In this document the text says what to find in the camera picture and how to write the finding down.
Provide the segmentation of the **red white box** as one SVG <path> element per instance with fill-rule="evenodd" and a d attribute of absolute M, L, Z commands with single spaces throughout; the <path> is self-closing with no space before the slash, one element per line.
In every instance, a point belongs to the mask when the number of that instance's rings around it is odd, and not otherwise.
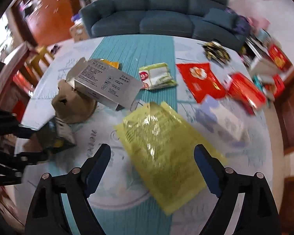
<path fill-rule="evenodd" d="M 250 143 L 245 124 L 210 95 L 206 95 L 196 109 L 195 119 L 209 132 L 233 146 L 241 147 Z"/>

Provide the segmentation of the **yellow plastic bag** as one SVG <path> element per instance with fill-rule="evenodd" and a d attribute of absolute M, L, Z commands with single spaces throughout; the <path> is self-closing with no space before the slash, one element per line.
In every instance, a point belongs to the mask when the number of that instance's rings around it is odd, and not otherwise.
<path fill-rule="evenodd" d="M 166 215 L 206 186 L 194 160 L 198 144 L 222 164 L 227 163 L 225 156 L 166 102 L 146 103 L 123 118 L 115 130 L 144 185 Z"/>

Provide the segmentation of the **red paper bag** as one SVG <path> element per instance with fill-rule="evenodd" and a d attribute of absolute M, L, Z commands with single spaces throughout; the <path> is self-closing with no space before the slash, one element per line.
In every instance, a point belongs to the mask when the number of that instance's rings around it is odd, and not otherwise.
<path fill-rule="evenodd" d="M 227 94 L 238 101 L 249 115 L 255 115 L 267 103 L 263 92 L 242 73 L 233 73 L 224 80 L 224 88 Z"/>

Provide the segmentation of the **grey cardboard box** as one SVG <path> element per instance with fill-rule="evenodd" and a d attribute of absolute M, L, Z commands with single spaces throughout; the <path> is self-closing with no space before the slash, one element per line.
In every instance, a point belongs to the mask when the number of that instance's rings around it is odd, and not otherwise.
<path fill-rule="evenodd" d="M 143 83 L 102 60 L 82 57 L 67 73 L 66 81 L 75 90 L 112 110 L 134 111 Z"/>

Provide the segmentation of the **small red box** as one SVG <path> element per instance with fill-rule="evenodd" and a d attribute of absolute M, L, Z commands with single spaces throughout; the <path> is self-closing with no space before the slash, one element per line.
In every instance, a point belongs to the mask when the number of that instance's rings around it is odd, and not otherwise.
<path fill-rule="evenodd" d="M 281 77 L 276 74 L 273 77 L 273 84 L 266 84 L 265 89 L 268 90 L 270 93 L 273 94 L 273 97 L 276 99 L 278 98 L 284 91 L 285 85 Z"/>

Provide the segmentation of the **red snack packet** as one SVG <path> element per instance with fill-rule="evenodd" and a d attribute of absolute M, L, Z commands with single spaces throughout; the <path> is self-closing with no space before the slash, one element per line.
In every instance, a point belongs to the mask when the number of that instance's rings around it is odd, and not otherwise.
<path fill-rule="evenodd" d="M 201 103 L 207 95 L 214 99 L 226 96 L 225 88 L 210 69 L 210 63 L 187 63 L 176 66 L 197 103 Z"/>

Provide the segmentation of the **cardboard box on floor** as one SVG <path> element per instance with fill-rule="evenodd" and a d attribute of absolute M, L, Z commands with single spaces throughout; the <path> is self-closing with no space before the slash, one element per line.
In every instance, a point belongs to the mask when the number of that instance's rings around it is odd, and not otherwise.
<path fill-rule="evenodd" d="M 83 23 L 75 24 L 69 29 L 74 42 L 80 42 L 89 39 L 89 35 Z"/>

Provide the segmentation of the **red gift box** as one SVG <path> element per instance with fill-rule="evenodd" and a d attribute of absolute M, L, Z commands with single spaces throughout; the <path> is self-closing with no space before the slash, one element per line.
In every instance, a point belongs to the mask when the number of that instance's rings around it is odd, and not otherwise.
<path fill-rule="evenodd" d="M 282 71 L 287 72 L 293 65 L 285 53 L 275 44 L 269 46 L 268 54 L 275 65 Z"/>

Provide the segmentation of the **brown wooden door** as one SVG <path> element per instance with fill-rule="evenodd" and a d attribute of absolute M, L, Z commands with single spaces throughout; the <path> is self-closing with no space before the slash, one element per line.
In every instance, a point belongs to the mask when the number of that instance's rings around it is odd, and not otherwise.
<path fill-rule="evenodd" d="M 71 38 L 71 18 L 80 9 L 79 0 L 16 0 L 11 6 L 22 41 L 34 47 Z"/>

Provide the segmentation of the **gold black crumpled wrapper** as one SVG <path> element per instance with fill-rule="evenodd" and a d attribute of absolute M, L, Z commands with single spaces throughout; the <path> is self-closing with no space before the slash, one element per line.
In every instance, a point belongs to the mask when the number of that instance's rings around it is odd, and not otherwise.
<path fill-rule="evenodd" d="M 206 58 L 215 61 L 221 66 L 228 65 L 231 61 L 229 53 L 216 41 L 206 42 L 201 45 Z"/>

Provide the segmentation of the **green white wipes pack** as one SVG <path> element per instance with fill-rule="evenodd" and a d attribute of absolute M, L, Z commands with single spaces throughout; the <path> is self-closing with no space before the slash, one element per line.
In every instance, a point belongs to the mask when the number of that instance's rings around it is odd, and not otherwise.
<path fill-rule="evenodd" d="M 175 87 L 177 85 L 166 63 L 140 67 L 139 76 L 143 83 L 143 88 L 148 91 Z"/>

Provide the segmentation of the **blue sofa cushion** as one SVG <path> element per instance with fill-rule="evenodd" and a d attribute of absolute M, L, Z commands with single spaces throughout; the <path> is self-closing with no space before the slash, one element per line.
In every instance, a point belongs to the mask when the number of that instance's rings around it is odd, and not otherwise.
<path fill-rule="evenodd" d="M 237 14 L 213 8 L 210 9 L 208 14 L 204 16 L 203 21 L 231 31 L 236 24 L 237 18 Z"/>

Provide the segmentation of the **teal fabric sofa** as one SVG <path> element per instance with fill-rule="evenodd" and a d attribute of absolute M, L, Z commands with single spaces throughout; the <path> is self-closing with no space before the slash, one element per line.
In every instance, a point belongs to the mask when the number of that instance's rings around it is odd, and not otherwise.
<path fill-rule="evenodd" d="M 216 41 L 240 51 L 251 32 L 238 15 L 229 31 L 203 18 L 210 9 L 235 13 L 228 0 L 96 0 L 79 11 L 90 38 L 121 34 L 157 34 Z"/>

